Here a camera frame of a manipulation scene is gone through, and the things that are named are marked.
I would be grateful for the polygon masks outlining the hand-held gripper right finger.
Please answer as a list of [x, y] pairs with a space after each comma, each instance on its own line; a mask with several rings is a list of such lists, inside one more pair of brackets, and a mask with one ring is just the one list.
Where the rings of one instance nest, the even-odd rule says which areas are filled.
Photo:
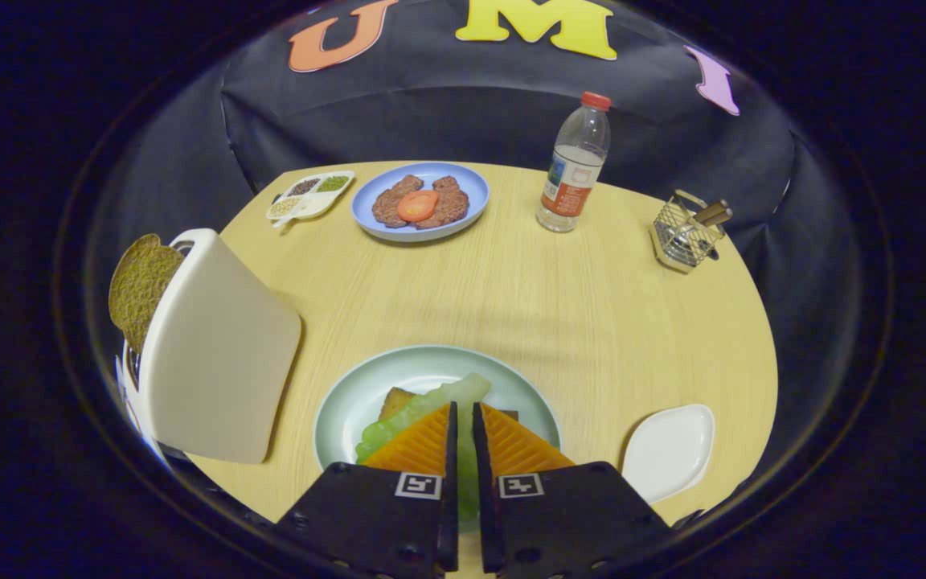
[[483, 403], [473, 405], [482, 567], [498, 578], [606, 578], [672, 528], [607, 462], [574, 465]]

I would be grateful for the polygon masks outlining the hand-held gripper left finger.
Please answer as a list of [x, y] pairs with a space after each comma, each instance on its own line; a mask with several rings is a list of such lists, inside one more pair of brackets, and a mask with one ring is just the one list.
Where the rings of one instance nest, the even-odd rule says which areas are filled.
[[[458, 569], [458, 408], [396, 437], [390, 469], [334, 462], [273, 530], [343, 577], [441, 578]], [[428, 458], [405, 468], [405, 455]]]

